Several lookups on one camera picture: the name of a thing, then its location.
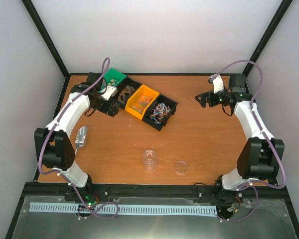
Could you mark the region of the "black bin with popsicle candies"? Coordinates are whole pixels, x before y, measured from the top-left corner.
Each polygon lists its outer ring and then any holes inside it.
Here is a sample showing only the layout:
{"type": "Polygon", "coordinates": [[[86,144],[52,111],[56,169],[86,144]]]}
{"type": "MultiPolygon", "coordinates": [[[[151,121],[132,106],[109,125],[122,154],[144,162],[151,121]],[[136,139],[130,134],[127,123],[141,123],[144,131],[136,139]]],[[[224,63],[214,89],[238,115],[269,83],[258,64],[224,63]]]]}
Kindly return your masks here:
{"type": "Polygon", "coordinates": [[[128,99],[139,89],[142,84],[126,76],[118,85],[118,92],[114,99],[119,103],[120,108],[124,109],[128,99]]]}

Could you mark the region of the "yellow plastic bin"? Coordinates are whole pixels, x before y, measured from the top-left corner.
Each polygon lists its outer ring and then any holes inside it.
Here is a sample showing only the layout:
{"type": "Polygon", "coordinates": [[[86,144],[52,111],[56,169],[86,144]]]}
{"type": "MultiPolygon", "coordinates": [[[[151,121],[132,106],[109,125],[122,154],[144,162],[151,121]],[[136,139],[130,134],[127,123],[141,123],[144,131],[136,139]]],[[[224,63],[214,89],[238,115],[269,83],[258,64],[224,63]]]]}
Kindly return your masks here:
{"type": "Polygon", "coordinates": [[[142,120],[146,110],[159,96],[159,92],[141,85],[127,100],[124,110],[136,118],[142,120]]]}

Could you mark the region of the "green plastic bin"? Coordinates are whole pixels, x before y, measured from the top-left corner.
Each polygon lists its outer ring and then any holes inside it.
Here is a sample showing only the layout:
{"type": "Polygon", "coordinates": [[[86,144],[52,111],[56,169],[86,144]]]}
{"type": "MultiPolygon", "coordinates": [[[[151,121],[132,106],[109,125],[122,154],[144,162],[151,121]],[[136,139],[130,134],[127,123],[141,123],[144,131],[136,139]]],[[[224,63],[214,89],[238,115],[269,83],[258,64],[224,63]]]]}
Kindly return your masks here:
{"type": "Polygon", "coordinates": [[[106,74],[104,75],[104,79],[101,85],[101,91],[107,86],[117,86],[124,78],[126,77],[125,74],[121,73],[120,71],[111,68],[109,69],[106,74]]]}

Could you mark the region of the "metal scoop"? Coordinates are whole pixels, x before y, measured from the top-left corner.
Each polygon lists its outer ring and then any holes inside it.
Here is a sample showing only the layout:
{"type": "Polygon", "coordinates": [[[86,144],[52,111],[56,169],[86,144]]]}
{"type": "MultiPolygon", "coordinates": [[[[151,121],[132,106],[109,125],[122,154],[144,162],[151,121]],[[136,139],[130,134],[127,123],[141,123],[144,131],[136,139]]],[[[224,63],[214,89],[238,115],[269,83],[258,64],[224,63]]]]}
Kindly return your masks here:
{"type": "Polygon", "coordinates": [[[75,153],[77,153],[78,149],[85,146],[86,143],[86,136],[87,136],[88,127],[82,126],[77,132],[76,138],[75,138],[75,153]]]}

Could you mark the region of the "black bin with lollipops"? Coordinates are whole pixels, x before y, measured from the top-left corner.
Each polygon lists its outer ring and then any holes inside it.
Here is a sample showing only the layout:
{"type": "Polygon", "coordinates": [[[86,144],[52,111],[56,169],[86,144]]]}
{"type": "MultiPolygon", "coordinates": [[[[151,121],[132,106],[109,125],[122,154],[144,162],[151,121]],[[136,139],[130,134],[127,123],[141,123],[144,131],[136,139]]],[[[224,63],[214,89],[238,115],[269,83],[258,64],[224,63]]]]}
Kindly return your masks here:
{"type": "Polygon", "coordinates": [[[175,114],[178,102],[159,94],[145,110],[142,121],[154,129],[161,131],[169,118],[175,114]]]}

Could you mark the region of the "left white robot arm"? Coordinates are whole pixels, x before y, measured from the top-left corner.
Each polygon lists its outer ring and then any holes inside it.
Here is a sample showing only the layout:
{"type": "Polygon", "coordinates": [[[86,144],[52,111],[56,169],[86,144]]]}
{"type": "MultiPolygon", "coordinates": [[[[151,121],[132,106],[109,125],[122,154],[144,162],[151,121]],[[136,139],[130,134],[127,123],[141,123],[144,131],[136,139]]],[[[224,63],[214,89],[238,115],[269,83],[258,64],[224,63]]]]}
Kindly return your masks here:
{"type": "Polygon", "coordinates": [[[94,188],[88,184],[91,177],[75,162],[76,152],[70,136],[81,115],[89,109],[111,117],[117,115],[120,105],[112,98],[116,93],[117,87],[106,82],[104,73],[89,73],[86,82],[71,89],[68,100],[52,122],[34,132],[40,174],[45,174],[42,166],[49,168],[76,186],[77,196],[85,201],[93,197],[94,188]]]}

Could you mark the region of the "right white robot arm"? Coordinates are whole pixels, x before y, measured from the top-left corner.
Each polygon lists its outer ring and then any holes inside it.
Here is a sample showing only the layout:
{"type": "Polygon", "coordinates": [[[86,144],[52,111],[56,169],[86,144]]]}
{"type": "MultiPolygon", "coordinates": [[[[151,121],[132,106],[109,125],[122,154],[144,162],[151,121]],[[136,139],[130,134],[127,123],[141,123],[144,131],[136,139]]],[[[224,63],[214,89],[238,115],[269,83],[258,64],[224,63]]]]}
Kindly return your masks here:
{"type": "Polygon", "coordinates": [[[253,184],[274,186],[277,174],[281,171],[285,144],[266,128],[253,95],[246,91],[245,80],[242,74],[232,74],[226,87],[221,76],[214,74],[208,78],[213,90],[195,97],[204,108],[217,105],[229,107],[227,115],[237,117],[246,137],[236,168],[219,176],[214,183],[213,194],[219,201],[226,200],[229,192],[253,184]]]}

